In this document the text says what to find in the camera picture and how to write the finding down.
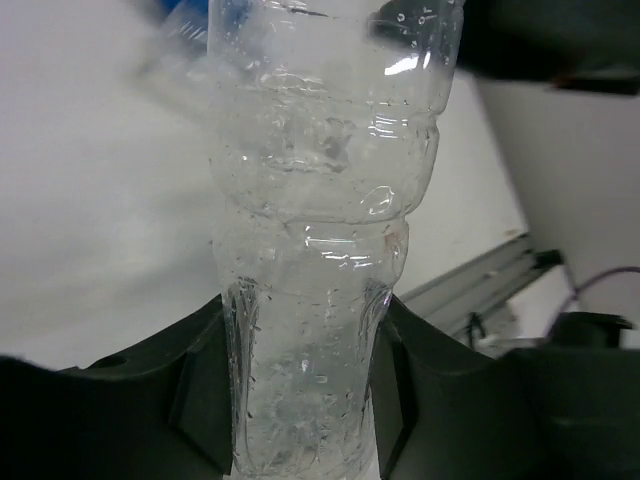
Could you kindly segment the clear bottle front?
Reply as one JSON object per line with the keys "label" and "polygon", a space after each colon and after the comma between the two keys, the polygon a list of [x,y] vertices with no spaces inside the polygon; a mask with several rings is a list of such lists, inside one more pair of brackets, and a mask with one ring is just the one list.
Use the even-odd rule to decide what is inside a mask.
{"label": "clear bottle front", "polygon": [[358,479],[375,334],[439,143],[459,1],[213,1],[236,479]]}

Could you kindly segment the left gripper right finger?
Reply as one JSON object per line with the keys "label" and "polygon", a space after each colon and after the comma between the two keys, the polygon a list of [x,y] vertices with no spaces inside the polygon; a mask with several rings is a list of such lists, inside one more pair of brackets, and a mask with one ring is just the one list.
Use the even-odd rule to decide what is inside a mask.
{"label": "left gripper right finger", "polygon": [[372,363],[385,479],[635,479],[639,353],[628,322],[569,312],[490,358],[393,301]]}

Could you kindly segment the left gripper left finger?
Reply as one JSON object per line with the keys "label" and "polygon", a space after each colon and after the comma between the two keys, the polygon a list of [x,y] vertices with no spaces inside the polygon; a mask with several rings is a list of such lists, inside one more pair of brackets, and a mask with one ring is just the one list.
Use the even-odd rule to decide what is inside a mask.
{"label": "left gripper left finger", "polygon": [[220,479],[231,464],[219,299],[87,368],[1,360],[5,479]]}

